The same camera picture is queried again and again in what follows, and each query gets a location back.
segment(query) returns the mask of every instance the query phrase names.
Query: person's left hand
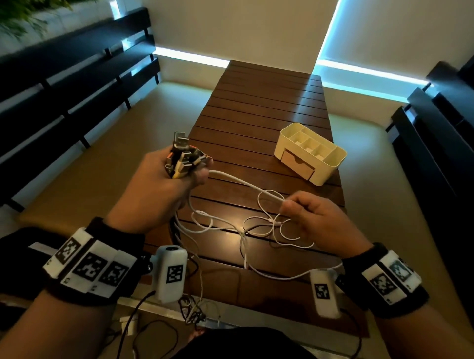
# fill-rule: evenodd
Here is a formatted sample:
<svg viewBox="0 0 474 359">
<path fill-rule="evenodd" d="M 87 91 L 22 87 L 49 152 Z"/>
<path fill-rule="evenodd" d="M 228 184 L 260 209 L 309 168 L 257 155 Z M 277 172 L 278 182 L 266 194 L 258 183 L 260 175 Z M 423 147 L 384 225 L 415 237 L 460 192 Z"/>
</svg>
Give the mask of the person's left hand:
<svg viewBox="0 0 474 359">
<path fill-rule="evenodd" d="M 212 160 L 190 175 L 171 179 L 164 168 L 171 146 L 147 153 L 104 223 L 126 233 L 146 233 L 168 222 L 191 189 L 206 182 Z"/>
</svg>

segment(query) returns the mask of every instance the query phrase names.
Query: yellow desk organizer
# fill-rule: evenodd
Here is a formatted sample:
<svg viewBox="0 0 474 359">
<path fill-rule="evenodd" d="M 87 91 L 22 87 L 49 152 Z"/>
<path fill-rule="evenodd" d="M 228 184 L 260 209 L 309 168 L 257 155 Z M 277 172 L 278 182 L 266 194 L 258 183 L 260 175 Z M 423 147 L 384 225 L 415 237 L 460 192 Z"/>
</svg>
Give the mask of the yellow desk organizer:
<svg viewBox="0 0 474 359">
<path fill-rule="evenodd" d="M 342 148 L 299 123 L 280 131 L 274 154 L 316 186 L 322 186 L 347 156 Z"/>
</svg>

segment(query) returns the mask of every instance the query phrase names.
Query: bench seat cushion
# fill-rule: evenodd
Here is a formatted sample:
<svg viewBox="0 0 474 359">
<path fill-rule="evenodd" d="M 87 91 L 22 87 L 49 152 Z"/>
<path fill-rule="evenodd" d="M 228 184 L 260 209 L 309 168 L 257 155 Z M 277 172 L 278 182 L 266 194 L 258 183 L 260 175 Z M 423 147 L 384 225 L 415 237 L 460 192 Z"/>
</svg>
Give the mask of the bench seat cushion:
<svg viewBox="0 0 474 359">
<path fill-rule="evenodd" d="M 59 174 L 18 216 L 19 223 L 69 236 L 95 216 L 104 217 L 144 154 L 170 145 L 174 131 L 189 133 L 210 95 L 160 83 Z"/>
</svg>

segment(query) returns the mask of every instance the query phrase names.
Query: brown tabletop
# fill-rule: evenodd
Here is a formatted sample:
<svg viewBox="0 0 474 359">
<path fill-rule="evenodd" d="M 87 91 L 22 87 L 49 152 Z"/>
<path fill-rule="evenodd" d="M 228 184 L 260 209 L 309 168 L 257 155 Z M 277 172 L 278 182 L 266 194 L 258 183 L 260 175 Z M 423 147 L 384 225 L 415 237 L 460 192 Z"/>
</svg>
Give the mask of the brown tabletop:
<svg viewBox="0 0 474 359">
<path fill-rule="evenodd" d="M 214 158 L 213 169 L 226 172 L 260 188 L 273 189 L 285 196 L 304 190 L 331 199 L 344 209 L 344 194 L 339 173 L 321 187 L 305 181 L 283 165 L 273 152 L 280 130 L 299 122 L 332 141 L 331 126 L 319 76 L 231 61 L 214 89 L 206 107 L 189 134 L 190 144 Z M 205 186 L 191 193 L 196 209 L 225 218 L 238 228 L 249 216 L 263 216 L 257 204 L 257 192 L 228 178 L 211 175 Z M 267 212 L 275 215 L 279 205 L 261 200 Z M 189 228 L 188 207 L 178 212 Z M 208 224 L 206 218 L 198 218 Z M 284 228 L 289 237 L 299 235 L 298 228 Z M 285 241 L 276 231 L 279 241 Z M 244 269 L 239 251 L 239 236 L 233 231 L 211 231 L 194 236 L 202 258 L 204 297 L 253 309 L 259 312 L 310 323 L 324 328 L 357 334 L 345 315 L 338 320 L 318 316 L 309 276 L 293 281 L 264 278 Z M 185 237 L 184 244 L 194 248 Z M 147 236 L 146 249 L 170 242 L 167 228 Z M 294 276 L 312 268 L 326 268 L 339 259 L 311 249 L 280 246 L 271 238 L 249 237 L 249 258 L 259 270 L 276 276 Z M 199 295 L 199 276 L 186 281 L 187 293 Z M 363 336 L 368 335 L 364 313 L 347 297 L 342 307 L 359 322 Z"/>
</svg>

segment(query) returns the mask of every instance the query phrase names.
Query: green plant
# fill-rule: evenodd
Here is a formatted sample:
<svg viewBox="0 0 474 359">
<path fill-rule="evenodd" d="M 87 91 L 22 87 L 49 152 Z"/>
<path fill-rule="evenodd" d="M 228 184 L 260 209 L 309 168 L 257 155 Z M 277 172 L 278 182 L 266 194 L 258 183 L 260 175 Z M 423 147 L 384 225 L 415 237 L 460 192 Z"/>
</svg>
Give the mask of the green plant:
<svg viewBox="0 0 474 359">
<path fill-rule="evenodd" d="M 35 18 L 38 11 L 48 9 L 68 8 L 71 4 L 87 0 L 0 0 L 0 32 L 20 39 L 27 30 L 24 22 L 43 36 L 47 22 Z"/>
</svg>

